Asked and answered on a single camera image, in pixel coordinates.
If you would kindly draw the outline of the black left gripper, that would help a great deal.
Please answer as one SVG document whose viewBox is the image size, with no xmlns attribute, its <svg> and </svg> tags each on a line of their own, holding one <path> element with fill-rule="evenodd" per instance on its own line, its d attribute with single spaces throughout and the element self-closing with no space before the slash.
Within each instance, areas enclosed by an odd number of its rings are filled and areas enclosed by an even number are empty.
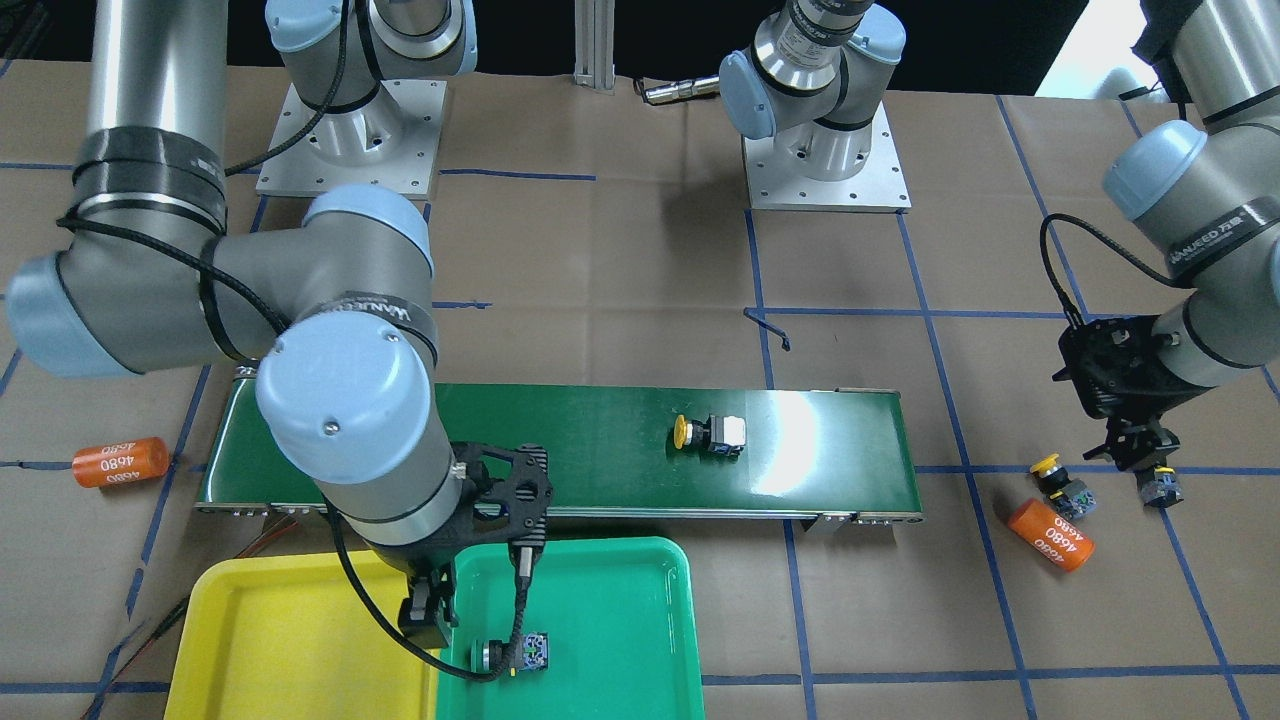
<svg viewBox="0 0 1280 720">
<path fill-rule="evenodd" d="M 1064 368 L 1053 379 L 1071 383 L 1087 416 L 1114 418 L 1112 464 L 1121 471 L 1164 466 L 1181 447 L 1158 419 L 1149 420 L 1187 401 L 1187 382 L 1158 357 L 1165 342 L 1156 320 L 1105 318 L 1070 325 L 1059 338 Z"/>
</svg>

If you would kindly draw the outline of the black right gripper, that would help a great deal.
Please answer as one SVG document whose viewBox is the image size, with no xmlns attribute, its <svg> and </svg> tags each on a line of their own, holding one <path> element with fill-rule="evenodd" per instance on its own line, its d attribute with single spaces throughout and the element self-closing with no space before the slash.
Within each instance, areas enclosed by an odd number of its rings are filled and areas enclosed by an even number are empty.
<svg viewBox="0 0 1280 720">
<path fill-rule="evenodd" d="M 517 574 L 531 577 L 547 544 L 554 496 L 548 451 L 540 445 L 454 442 L 452 448 L 461 461 L 461 498 L 442 528 L 404 551 L 410 578 L 398 629 L 422 650 L 449 647 L 457 626 L 454 566 L 447 564 L 468 547 L 506 543 Z"/>
</svg>

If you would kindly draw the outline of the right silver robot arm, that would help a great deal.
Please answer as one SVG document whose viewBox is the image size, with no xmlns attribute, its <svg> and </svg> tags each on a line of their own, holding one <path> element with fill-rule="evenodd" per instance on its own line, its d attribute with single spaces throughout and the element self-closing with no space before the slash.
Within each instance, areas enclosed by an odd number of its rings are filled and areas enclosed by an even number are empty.
<svg viewBox="0 0 1280 720">
<path fill-rule="evenodd" d="M 19 348 L 60 377 L 255 363 L 276 446 L 317 487 L 366 609 L 342 524 L 407 578 L 408 651 L 457 624 L 454 557 L 507 543 L 518 648 L 552 487 L 527 448 L 453 442 L 433 388 L 428 223 L 380 184 L 332 184 L 291 231 L 230 234 L 224 1 L 101 1 L 90 122 L 59 225 L 70 246 L 6 287 Z"/>
</svg>

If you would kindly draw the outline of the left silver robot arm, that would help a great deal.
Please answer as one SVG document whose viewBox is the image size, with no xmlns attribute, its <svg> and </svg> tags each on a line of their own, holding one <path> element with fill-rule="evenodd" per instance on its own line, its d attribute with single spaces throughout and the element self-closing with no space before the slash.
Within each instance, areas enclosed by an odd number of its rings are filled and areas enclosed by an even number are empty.
<svg viewBox="0 0 1280 720">
<path fill-rule="evenodd" d="M 1155 279 L 1190 295 L 1158 316 L 1084 322 L 1053 284 L 1068 328 L 1062 370 L 1085 413 L 1107 423 L 1088 457 L 1164 471 L 1179 446 L 1162 415 L 1277 356 L 1277 4 L 1143 1 L 1134 54 L 1201 123 L 1175 119 L 1108 168 L 1103 191 L 1162 254 Z M 799 165 L 819 181 L 823 147 L 869 127 L 906 31 L 873 1 L 787 1 L 719 64 L 719 94 L 751 141 L 801 136 Z"/>
</svg>

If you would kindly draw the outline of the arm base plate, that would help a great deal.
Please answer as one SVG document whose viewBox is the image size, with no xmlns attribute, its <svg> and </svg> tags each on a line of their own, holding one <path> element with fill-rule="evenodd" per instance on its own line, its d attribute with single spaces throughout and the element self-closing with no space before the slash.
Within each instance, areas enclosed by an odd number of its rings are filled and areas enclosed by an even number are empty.
<svg viewBox="0 0 1280 720">
<path fill-rule="evenodd" d="M 755 210 L 905 213 L 913 206 L 884 105 L 860 129 L 817 122 L 769 138 L 742 138 Z"/>
<path fill-rule="evenodd" d="M 448 83 L 393 79 L 356 110 L 325 115 L 261 165 L 261 196 L 314 199 L 338 184 L 375 184 L 411 200 L 433 195 Z"/>
</svg>

